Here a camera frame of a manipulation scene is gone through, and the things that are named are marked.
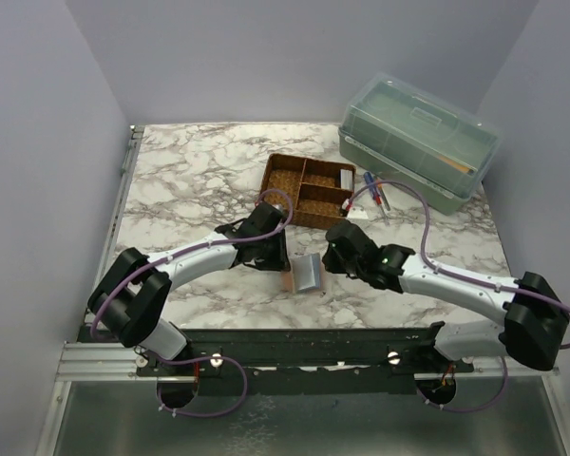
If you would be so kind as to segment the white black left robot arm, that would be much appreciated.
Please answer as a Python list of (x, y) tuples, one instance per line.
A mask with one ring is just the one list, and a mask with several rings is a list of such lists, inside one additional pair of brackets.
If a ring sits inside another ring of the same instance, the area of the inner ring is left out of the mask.
[(247, 218), (220, 225), (208, 236), (184, 247), (145, 255), (122, 251), (87, 301), (95, 315), (91, 335), (104, 325), (126, 348), (141, 347), (159, 357), (172, 375), (185, 373), (192, 361), (188, 339), (162, 318), (170, 292), (197, 278), (243, 265), (260, 271), (285, 272), (285, 226), (289, 217), (266, 201)]

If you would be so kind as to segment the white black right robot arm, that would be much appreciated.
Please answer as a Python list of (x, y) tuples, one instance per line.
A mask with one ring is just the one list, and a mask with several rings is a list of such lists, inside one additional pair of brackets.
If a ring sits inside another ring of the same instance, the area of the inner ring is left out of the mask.
[(418, 349), (425, 370), (441, 371), (469, 356), (505, 355), (535, 371), (553, 369), (570, 313), (541, 275), (491, 277), (444, 267), (408, 247), (378, 246), (347, 220), (330, 228), (326, 240), (322, 261), (331, 274), (360, 279), (377, 290), (436, 298), (482, 316), (439, 327), (435, 339)]

